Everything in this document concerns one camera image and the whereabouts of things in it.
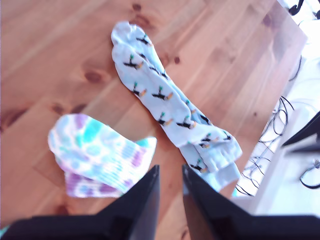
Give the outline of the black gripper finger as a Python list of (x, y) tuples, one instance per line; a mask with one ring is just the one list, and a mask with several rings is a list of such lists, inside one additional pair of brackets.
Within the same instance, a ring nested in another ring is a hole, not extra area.
[(320, 145), (319, 144), (306, 145), (306, 146), (295, 148), (292, 150), (292, 152), (293, 153), (319, 153)]
[(320, 133), (320, 117), (314, 116), (301, 130), (289, 138), (282, 146), (288, 146), (295, 144), (301, 140), (304, 140), (314, 134)]
[(98, 240), (153, 240), (160, 207), (160, 166), (155, 165), (127, 193), (96, 214)]
[(249, 214), (182, 166), (183, 204), (192, 240), (244, 240)]

